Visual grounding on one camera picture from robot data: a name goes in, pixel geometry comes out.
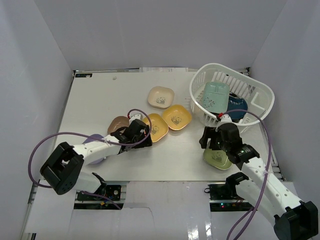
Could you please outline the dark blue leaf plate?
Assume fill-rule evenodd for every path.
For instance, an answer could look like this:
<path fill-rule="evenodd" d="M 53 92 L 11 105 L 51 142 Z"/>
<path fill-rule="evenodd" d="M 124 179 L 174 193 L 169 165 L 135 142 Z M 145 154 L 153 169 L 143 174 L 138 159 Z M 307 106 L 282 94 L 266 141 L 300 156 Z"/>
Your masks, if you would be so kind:
<path fill-rule="evenodd" d="M 247 102 L 240 97 L 229 95 L 227 112 L 230 112 L 228 115 L 234 123 L 238 123 L 246 114 L 248 110 Z"/>

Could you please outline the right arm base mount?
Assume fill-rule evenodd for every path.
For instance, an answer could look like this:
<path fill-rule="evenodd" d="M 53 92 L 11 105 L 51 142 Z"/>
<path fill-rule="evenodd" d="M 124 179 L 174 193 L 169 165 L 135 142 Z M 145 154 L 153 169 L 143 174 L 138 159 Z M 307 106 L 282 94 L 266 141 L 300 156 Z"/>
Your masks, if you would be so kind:
<path fill-rule="evenodd" d="M 209 197 L 210 211 L 246 212 L 253 206 L 243 198 L 233 195 L 224 183 L 209 184 L 203 192 Z"/>

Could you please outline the yellow square dish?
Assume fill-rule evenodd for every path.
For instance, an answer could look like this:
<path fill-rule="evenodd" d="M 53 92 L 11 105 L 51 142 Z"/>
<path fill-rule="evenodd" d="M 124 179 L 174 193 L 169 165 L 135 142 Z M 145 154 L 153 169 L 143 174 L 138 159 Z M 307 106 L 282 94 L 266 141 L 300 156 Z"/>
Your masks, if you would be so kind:
<path fill-rule="evenodd" d="M 151 113 L 148 115 L 151 120 L 151 140 L 153 143 L 161 140 L 169 131 L 169 126 L 165 120 L 157 113 Z"/>
<path fill-rule="evenodd" d="M 162 118 L 173 131 L 182 130 L 192 121 L 191 113 L 182 105 L 175 104 L 165 109 Z"/>

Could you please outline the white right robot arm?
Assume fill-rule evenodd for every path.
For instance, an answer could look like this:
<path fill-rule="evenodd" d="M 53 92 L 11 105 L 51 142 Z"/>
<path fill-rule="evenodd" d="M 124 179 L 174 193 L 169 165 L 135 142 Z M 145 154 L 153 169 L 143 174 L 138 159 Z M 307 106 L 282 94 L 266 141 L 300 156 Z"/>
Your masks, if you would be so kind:
<path fill-rule="evenodd" d="M 259 153 L 243 143 L 237 126 L 231 122 L 206 126 L 199 140 L 203 149 L 221 150 L 239 172 L 226 179 L 226 195 L 239 197 L 253 206 L 273 227 L 279 240 L 308 240 L 319 234 L 318 208 L 292 193 L 272 172 Z"/>

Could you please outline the cream square panda dish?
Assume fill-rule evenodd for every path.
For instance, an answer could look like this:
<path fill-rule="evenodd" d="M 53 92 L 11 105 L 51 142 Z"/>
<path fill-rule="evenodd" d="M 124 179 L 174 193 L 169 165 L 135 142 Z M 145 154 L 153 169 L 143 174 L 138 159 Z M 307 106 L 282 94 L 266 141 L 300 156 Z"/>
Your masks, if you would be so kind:
<path fill-rule="evenodd" d="M 167 109 L 174 101 L 175 93 L 172 89 L 163 86 L 153 87 L 148 94 L 147 102 L 155 108 Z"/>

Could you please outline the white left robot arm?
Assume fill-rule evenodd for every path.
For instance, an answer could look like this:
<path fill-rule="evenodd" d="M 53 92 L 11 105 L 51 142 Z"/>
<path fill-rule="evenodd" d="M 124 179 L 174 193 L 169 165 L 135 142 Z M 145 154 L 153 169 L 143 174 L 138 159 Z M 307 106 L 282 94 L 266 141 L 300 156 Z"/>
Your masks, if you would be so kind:
<path fill-rule="evenodd" d="M 98 140 L 78 145 L 62 142 L 42 165 L 40 174 L 58 195 L 77 190 L 99 200 L 106 193 L 105 180 L 97 173 L 84 172 L 82 168 L 131 149 L 150 147 L 150 134 L 150 126 L 135 119 L 124 130 L 112 132 Z"/>

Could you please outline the green square panda dish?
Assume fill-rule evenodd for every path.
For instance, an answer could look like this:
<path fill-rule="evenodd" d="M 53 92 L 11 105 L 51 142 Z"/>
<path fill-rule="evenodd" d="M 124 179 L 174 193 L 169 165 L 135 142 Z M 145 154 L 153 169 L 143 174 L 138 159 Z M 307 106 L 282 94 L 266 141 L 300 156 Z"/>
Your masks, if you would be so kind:
<path fill-rule="evenodd" d="M 206 148 L 203 152 L 203 160 L 219 170 L 228 170 L 232 166 L 227 154 L 223 150 Z"/>

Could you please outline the teal rectangular divided plate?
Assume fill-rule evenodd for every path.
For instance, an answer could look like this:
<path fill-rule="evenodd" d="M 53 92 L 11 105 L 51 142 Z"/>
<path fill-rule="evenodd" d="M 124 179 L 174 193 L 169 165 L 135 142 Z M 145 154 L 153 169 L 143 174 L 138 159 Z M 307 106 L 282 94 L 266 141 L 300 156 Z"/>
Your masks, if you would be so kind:
<path fill-rule="evenodd" d="M 203 90 L 202 107 L 210 113 L 227 111 L 230 87 L 217 81 L 207 82 Z"/>

